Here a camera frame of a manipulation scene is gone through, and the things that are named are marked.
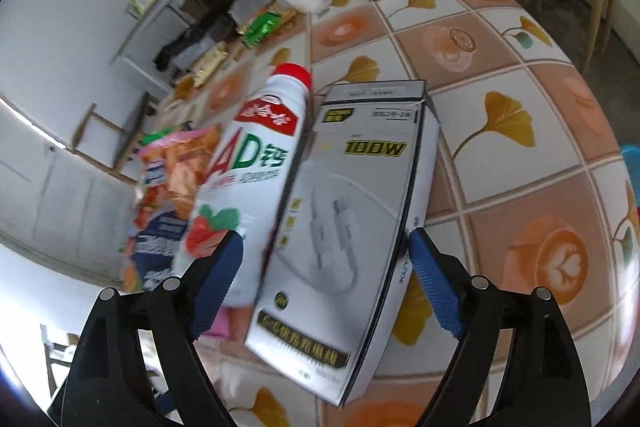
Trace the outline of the white door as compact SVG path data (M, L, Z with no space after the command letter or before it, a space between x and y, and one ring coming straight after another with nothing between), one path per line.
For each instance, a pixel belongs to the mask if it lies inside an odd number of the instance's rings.
M1 244L88 283L117 284L134 188L1 105Z

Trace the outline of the small wooden stool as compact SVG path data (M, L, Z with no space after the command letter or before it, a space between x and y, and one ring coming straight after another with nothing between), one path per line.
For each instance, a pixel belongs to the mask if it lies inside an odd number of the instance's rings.
M133 176L124 173L124 169L141 147L141 140L145 135L145 126L155 118L157 106L157 98L150 92L145 91L136 102L134 109L129 113L125 122L116 124L115 121L103 116L98 111L98 104L92 102L76 126L67 150L112 178L134 186L137 181ZM91 129L94 132L96 132L96 129L105 129L107 138L113 144L113 150L101 152L103 158L92 156L82 147L82 141L85 140L87 131Z

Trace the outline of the yellow snack packet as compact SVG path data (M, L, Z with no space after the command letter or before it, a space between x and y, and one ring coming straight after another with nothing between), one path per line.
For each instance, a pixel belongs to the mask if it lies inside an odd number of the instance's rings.
M192 66L194 87L199 88L212 77L222 63L227 60L228 43L221 41L209 48Z

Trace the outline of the gold sachet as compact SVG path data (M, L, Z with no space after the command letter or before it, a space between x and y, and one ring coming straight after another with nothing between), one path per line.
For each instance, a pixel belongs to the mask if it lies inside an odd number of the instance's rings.
M194 77L191 74L184 75L176 82L172 98L175 101L184 101L189 98L194 89L194 83Z

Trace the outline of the white charger cable box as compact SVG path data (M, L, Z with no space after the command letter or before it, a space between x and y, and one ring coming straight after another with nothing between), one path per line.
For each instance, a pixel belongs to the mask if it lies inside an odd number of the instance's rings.
M390 339L438 139L422 80L338 84L318 110L245 343L337 407L364 394Z

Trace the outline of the pink blue cracker bag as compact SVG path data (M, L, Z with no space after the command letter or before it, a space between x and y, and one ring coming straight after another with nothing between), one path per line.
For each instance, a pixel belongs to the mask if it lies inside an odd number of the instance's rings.
M186 234L196 193L221 138L221 127L174 128L143 141L141 196L134 204L122 246L122 288L127 293L154 288L171 272Z

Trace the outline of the white red-capped milk bottle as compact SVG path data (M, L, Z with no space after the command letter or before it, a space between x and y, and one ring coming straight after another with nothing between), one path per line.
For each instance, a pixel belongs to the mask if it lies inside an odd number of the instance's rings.
M210 255L227 232L243 239L243 260L224 304L248 307L256 298L270 237L302 136L311 75L303 66L277 66L265 86L224 128L195 197L174 272Z

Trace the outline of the small green wrapper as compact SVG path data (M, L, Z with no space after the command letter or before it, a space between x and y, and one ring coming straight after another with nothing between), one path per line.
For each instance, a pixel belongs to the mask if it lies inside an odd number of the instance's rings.
M256 46L276 30L281 20L282 15L278 12L264 11L258 13L239 29L242 43L248 48Z

